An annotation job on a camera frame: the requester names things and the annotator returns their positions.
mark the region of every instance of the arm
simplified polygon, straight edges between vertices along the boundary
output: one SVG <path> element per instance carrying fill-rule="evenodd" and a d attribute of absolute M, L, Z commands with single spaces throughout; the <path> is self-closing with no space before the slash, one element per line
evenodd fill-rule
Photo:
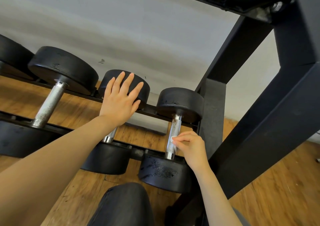
<path fill-rule="evenodd" d="M 133 115 L 143 83 L 127 95 L 134 75 L 120 88 L 124 76 L 108 83 L 98 117 L 0 173 L 0 225 L 40 225 L 97 143 Z"/>
<path fill-rule="evenodd" d="M 202 138 L 194 131 L 186 131 L 172 139 L 197 177 L 209 225 L 242 226 L 209 166 Z"/>

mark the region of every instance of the hand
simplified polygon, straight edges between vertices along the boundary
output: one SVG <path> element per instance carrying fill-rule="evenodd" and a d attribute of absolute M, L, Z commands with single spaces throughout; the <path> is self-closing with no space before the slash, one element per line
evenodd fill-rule
<path fill-rule="evenodd" d="M 112 78 L 106 86 L 104 98 L 100 110 L 100 115 L 106 117 L 108 122 L 112 122 L 114 127 L 125 123 L 138 109 L 140 100 L 138 97 L 142 89 L 143 82 L 140 82 L 129 95 L 129 86 L 134 79 L 134 74 L 131 73 L 129 77 L 123 82 L 121 88 L 120 84 L 125 77 L 125 73 L 121 72 L 117 79 Z"/>
<path fill-rule="evenodd" d="M 173 144 L 179 148 L 186 159 L 187 164 L 194 171 L 195 175 L 210 169 L 205 142 L 194 131 L 182 132 L 180 135 L 173 137 Z"/>

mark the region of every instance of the dumbbell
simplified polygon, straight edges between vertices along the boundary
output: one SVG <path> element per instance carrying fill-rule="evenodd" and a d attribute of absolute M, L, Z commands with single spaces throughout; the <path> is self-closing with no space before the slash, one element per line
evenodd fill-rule
<path fill-rule="evenodd" d="M 108 82 L 113 78 L 117 78 L 122 70 L 110 70 L 107 71 L 102 82 L 99 86 L 98 92 L 101 97 L 104 97 L 106 86 Z M 130 72 L 124 71 L 125 76 L 121 83 L 128 78 Z M 143 109 L 146 106 L 150 87 L 146 81 L 137 75 L 134 75 L 128 94 L 138 85 L 138 83 L 143 82 L 143 87 L 140 90 L 136 100 L 141 100 L 138 109 Z M 126 172 L 129 159 L 131 156 L 131 146 L 124 145 L 113 141 L 116 134 L 117 128 L 115 128 L 110 134 L 105 136 L 100 143 L 92 150 L 86 162 L 81 167 L 84 170 L 88 170 L 95 173 L 101 174 L 124 174 Z"/>
<path fill-rule="evenodd" d="M 89 64 L 55 47 L 41 47 L 27 66 L 34 75 L 54 86 L 30 124 L 15 124 L 18 132 L 10 143 L 14 145 L 0 147 L 1 154 L 18 158 L 33 153 L 61 136 L 53 132 L 47 122 L 65 90 L 90 95 L 96 90 L 99 78 Z"/>
<path fill-rule="evenodd" d="M 37 77 L 28 69 L 34 54 L 21 44 L 0 35 L 0 74 L 7 74 L 29 80 Z"/>
<path fill-rule="evenodd" d="M 179 87 L 162 90 L 156 110 L 159 115 L 172 118 L 170 133 L 164 157 L 153 155 L 152 151 L 146 150 L 138 173 L 142 182 L 177 193 L 190 191 L 190 167 L 185 160 L 175 159 L 176 148 L 171 142 L 171 137 L 179 135 L 182 122 L 200 121 L 203 108 L 203 97 L 192 90 Z"/>

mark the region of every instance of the white wall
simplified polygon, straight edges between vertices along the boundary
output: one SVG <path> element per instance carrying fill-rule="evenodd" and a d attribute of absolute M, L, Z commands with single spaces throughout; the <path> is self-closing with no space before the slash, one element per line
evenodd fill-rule
<path fill-rule="evenodd" d="M 110 69 L 133 71 L 155 94 L 195 89 L 237 19 L 194 0 L 0 0 L 0 34 L 33 52 L 69 51 L 100 79 Z M 270 34 L 228 83 L 225 115 L 241 119 L 278 69 Z"/>

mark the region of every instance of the black pants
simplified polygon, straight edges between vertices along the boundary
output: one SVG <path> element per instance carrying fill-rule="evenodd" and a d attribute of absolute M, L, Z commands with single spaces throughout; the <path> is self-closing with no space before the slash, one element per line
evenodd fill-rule
<path fill-rule="evenodd" d="M 238 211 L 236 214 L 244 226 L 249 225 Z M 87 226 L 153 225 L 153 213 L 145 188 L 138 183 L 126 183 L 110 188 L 103 195 Z"/>

